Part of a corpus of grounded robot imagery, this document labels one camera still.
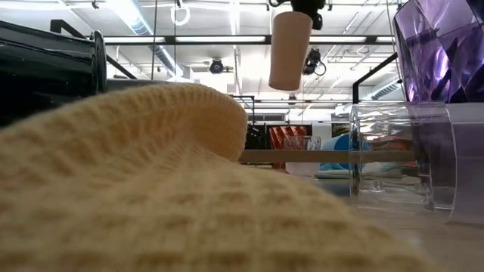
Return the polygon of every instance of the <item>hanging cord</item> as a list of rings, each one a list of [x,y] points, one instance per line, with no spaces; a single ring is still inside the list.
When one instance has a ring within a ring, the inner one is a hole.
[[[175,12],[175,22],[178,22],[177,21],[177,19],[178,19],[177,17],[178,17],[178,12]],[[176,37],[176,23],[173,25],[173,35],[175,35],[175,37]],[[173,45],[173,54],[174,54],[173,63],[175,64],[175,67],[176,67],[176,44]],[[175,82],[177,82],[177,81],[178,81],[178,75],[176,74],[176,68],[175,68]]]
[[[153,33],[153,54],[151,55],[151,80],[154,77],[154,52],[156,50],[156,43],[157,43],[157,17],[158,17],[158,0],[154,2],[154,33]]]
[[[395,54],[396,53],[396,46],[395,46],[396,37],[395,37],[395,34],[393,32],[392,18],[390,17],[390,7],[389,6],[390,6],[389,0],[386,0],[386,15],[388,17],[388,24],[389,24],[389,27],[390,27],[390,35],[392,36],[393,53]],[[402,84],[402,74],[400,73],[399,59],[396,58],[395,62],[396,62],[396,71],[399,74],[399,81],[400,81],[400,85],[401,85]]]

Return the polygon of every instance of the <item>wooden plank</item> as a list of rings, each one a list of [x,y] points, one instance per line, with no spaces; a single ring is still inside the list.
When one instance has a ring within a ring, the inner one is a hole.
[[[305,150],[245,150],[239,162],[411,162],[412,151],[305,151]]]

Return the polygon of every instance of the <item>security camera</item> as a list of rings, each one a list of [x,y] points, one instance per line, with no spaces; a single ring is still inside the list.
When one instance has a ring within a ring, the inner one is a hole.
[[[316,73],[316,68],[319,66],[324,67],[324,72],[321,74]],[[317,48],[311,48],[306,57],[306,62],[304,63],[304,69],[302,70],[302,74],[305,76],[309,76],[315,73],[318,76],[323,76],[326,73],[326,65],[321,61],[321,53]]]
[[[220,74],[224,71],[224,65],[222,64],[222,60],[216,58],[213,59],[212,64],[210,64],[209,68],[212,74]]]

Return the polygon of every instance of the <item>knit cloth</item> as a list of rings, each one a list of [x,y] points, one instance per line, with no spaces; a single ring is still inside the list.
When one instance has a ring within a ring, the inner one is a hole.
[[[421,272],[335,197],[236,163],[245,111],[202,85],[133,88],[0,131],[0,271]]]

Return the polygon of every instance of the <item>fluorescent light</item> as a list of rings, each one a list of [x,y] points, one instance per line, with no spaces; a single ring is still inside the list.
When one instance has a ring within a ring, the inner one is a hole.
[[[110,43],[110,44],[144,43],[144,42],[153,42],[153,37],[144,37],[144,36],[104,37],[104,42]],[[156,37],[155,42],[165,42],[165,38]]]
[[[309,42],[365,42],[363,36],[312,36]]]
[[[394,42],[395,37],[377,37],[377,42]]]
[[[264,42],[264,36],[195,36],[176,37],[177,42]]]

